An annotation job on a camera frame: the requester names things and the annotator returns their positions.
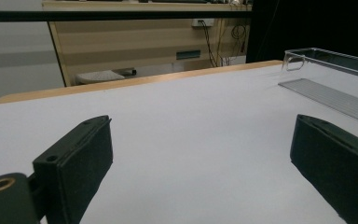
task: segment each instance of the white tabletop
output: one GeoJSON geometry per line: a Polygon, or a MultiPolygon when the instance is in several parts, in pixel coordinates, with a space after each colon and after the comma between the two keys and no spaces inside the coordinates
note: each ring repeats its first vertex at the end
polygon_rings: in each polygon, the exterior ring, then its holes
{"type": "Polygon", "coordinates": [[[82,223],[345,223],[291,163],[297,114],[358,121],[279,87],[280,66],[0,105],[0,175],[109,115],[114,163],[82,223]]]}

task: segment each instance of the electrical outlet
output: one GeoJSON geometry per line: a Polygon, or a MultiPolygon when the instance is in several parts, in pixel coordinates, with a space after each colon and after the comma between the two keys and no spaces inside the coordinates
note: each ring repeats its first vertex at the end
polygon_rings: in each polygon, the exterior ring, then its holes
{"type": "Polygon", "coordinates": [[[191,26],[202,26],[202,21],[205,22],[206,26],[213,26],[214,24],[214,19],[193,19],[191,26]]]}

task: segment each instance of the white wall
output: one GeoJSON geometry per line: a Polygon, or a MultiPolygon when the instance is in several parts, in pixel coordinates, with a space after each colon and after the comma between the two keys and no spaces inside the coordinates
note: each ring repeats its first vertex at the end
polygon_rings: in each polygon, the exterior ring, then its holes
{"type": "MultiPolygon", "coordinates": [[[[41,0],[0,0],[0,10],[42,10],[41,0]]],[[[0,97],[63,87],[46,22],[0,22],[0,97]]]]}

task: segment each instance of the clear acrylic box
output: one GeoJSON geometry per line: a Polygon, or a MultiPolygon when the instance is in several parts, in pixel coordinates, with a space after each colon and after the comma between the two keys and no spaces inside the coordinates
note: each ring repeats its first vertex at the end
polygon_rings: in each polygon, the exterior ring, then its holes
{"type": "Polygon", "coordinates": [[[287,50],[279,85],[358,119],[358,57],[314,48],[287,50]]]}

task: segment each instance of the wooden table edge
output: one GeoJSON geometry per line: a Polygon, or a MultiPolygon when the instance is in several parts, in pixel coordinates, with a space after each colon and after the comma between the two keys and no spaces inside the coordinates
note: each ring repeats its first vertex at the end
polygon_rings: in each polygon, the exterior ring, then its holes
{"type": "Polygon", "coordinates": [[[102,82],[102,83],[95,83],[95,84],[74,86],[74,87],[67,87],[67,88],[58,88],[58,89],[51,89],[45,91],[29,91],[29,92],[22,92],[22,93],[14,93],[14,94],[0,97],[0,104],[42,99],[42,98],[48,98],[54,96],[63,96],[63,95],[76,94],[76,93],[88,92],[88,91],[109,90],[109,89],[120,88],[120,87],[142,85],[146,83],[175,80],[184,77],[198,77],[198,76],[205,76],[205,75],[211,75],[211,74],[222,73],[222,72],[255,69],[255,68],[261,68],[261,67],[278,65],[278,64],[282,64],[282,61],[244,63],[238,65],[225,66],[225,67],[207,68],[201,70],[171,73],[171,74],[157,75],[151,77],[137,77],[137,78],[118,80],[118,81],[102,82]]]}

